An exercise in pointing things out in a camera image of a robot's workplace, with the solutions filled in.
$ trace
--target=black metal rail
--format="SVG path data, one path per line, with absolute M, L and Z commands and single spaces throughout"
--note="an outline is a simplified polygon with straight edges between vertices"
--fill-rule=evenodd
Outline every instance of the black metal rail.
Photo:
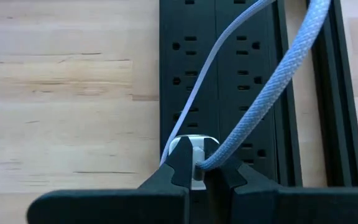
M 340 0 L 332 1 L 312 51 L 328 185 L 358 187 L 358 125 Z

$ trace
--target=light blue braided cable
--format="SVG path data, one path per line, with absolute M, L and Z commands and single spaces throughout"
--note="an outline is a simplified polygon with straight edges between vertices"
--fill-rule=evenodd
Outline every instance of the light blue braided cable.
M 248 18 L 253 16 L 255 13 L 259 12 L 264 7 L 268 6 L 270 3 L 274 2 L 275 0 L 258 0 L 257 2 L 253 3 L 248 9 L 246 9 L 243 13 L 240 14 L 220 35 L 218 40 L 215 42 L 213 48 L 211 49 L 203 68 L 200 71 L 200 75 L 197 78 L 197 81 L 193 87 L 193 90 L 190 93 L 189 98 L 187 99 L 185 108 L 181 112 L 179 119 L 176 123 L 176 125 L 173 127 L 173 130 L 171 134 L 169 135 L 168 141 L 165 144 L 164 150 L 162 152 L 160 165 L 162 165 L 168 156 L 169 151 L 169 144 L 173 141 L 175 136 L 178 134 L 179 128 L 182 125 L 183 121 L 185 120 L 185 117 L 187 113 L 189 112 L 189 109 L 191 107 L 191 104 L 193 104 L 193 101 L 197 95 L 197 92 L 201 86 L 201 83 L 204 80 L 204 77 L 206 75 L 206 72 L 209 69 L 209 66 L 211 66 L 212 61 L 214 60 L 218 50 L 221 48 L 223 42 L 229 37 L 233 31 L 235 31 L 244 21 L 246 21 Z
M 328 13 L 330 2 L 331 0 L 311 1 L 291 48 L 284 55 L 269 81 L 219 149 L 207 160 L 197 164 L 199 168 L 211 170 L 222 165 L 273 106 L 313 45 Z

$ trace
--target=wooden desk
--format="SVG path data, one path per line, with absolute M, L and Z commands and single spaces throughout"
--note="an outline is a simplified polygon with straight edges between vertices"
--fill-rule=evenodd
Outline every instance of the wooden desk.
M 342 0 L 358 114 L 358 2 Z M 286 0 L 290 40 L 306 7 Z M 302 173 L 325 184 L 311 57 L 294 78 Z M 158 0 L 0 0 L 0 223 L 53 189 L 158 166 Z

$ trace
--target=black plastic part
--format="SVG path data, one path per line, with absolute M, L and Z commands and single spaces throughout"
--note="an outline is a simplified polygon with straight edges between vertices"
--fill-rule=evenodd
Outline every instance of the black plastic part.
M 163 149 L 215 40 L 256 0 L 160 1 L 160 143 Z M 254 101 L 288 48 L 283 1 L 251 17 L 219 51 L 179 134 L 220 142 Z M 292 84 L 236 156 L 283 185 L 301 185 Z
M 31 204 L 27 221 L 30 224 L 188 223 L 188 190 L 165 186 L 164 189 L 50 192 Z
M 358 188 L 282 187 L 246 164 L 236 167 L 206 173 L 214 223 L 358 223 Z
M 50 192 L 31 204 L 27 221 L 30 224 L 188 223 L 192 160 L 191 142 L 181 138 L 166 163 L 137 190 Z
M 358 187 L 358 125 L 340 0 L 332 0 L 312 51 L 328 185 Z
M 213 223 L 207 191 L 190 191 L 190 223 Z

